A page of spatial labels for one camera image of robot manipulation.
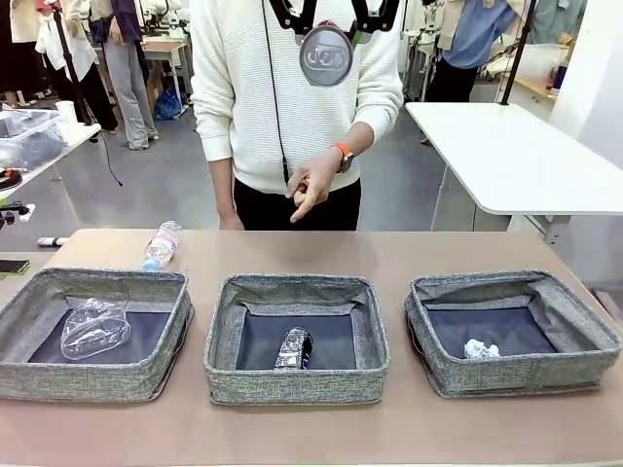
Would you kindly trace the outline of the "person's left hand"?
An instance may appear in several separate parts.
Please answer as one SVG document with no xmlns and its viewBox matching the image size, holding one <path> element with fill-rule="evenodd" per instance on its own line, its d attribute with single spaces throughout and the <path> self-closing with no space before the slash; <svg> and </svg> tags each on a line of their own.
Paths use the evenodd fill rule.
<svg viewBox="0 0 623 467">
<path fill-rule="evenodd" d="M 328 199 L 341 163 L 342 153 L 330 149 L 325 154 L 312 158 L 294 172 L 288 181 L 286 191 L 286 196 L 292 198 L 296 206 L 290 217 L 291 223 L 302 220 L 316 205 Z"/>
</svg>

